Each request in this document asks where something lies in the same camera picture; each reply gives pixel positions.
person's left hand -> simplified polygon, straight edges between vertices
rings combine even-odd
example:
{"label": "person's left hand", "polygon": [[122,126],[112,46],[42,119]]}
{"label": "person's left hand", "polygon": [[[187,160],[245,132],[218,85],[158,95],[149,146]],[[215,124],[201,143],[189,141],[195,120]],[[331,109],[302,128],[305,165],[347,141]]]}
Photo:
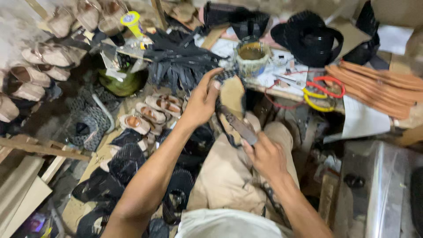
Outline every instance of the person's left hand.
{"label": "person's left hand", "polygon": [[220,83],[210,80],[220,74],[223,68],[217,68],[207,72],[197,87],[191,92],[187,108],[180,120],[187,125],[197,128],[206,123],[214,113],[214,105],[219,96]]}

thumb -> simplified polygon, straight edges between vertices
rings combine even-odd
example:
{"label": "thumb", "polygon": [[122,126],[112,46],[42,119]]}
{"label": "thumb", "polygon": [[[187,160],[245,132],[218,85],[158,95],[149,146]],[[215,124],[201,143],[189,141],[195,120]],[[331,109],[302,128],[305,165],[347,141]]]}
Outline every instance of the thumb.
{"label": "thumb", "polygon": [[215,104],[217,96],[219,96],[220,83],[213,81],[210,85],[209,91],[207,92],[206,103]]}
{"label": "thumb", "polygon": [[244,152],[247,154],[247,156],[251,159],[252,162],[255,161],[255,152],[252,146],[248,144],[248,142],[244,139],[241,139],[242,148],[244,149]]}

red scissors handle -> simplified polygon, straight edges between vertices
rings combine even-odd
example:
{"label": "red scissors handle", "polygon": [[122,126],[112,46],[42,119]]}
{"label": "red scissors handle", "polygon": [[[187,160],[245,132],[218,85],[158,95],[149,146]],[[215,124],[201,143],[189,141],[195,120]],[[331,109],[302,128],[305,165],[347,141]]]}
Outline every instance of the red scissors handle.
{"label": "red scissors handle", "polygon": [[307,81],[307,86],[312,86],[312,87],[318,88],[320,91],[326,93],[329,96],[332,96],[332,97],[335,97],[335,98],[342,98],[342,96],[345,94],[344,84],[339,79],[336,79],[336,78],[331,77],[331,76],[318,76],[318,77],[313,78],[313,81],[324,81],[324,80],[332,81],[332,82],[338,84],[341,87],[341,94],[332,93],[332,92],[328,91],[325,87],[322,87],[319,84],[316,84],[315,82]]}

beige pants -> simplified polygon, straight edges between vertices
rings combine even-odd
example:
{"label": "beige pants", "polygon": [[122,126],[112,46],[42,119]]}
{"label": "beige pants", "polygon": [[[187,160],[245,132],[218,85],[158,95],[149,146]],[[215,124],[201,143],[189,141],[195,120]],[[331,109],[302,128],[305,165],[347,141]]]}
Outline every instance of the beige pants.
{"label": "beige pants", "polygon": [[[285,151],[287,169],[299,186],[297,172],[292,160],[292,136],[280,122],[268,124],[264,133]],[[272,208],[265,192],[259,187],[264,182],[253,169],[252,161],[242,148],[233,148],[226,136],[221,134],[204,161],[188,200],[187,210],[200,208],[230,208],[262,215],[282,223],[279,216],[270,214]]]}

white shirt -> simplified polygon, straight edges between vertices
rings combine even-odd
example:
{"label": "white shirt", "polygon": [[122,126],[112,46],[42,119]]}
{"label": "white shirt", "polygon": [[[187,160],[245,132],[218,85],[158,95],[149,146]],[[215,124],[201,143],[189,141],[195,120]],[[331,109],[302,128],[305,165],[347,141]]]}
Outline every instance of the white shirt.
{"label": "white shirt", "polygon": [[292,231],[264,217],[232,209],[183,212],[175,238],[289,238]]}

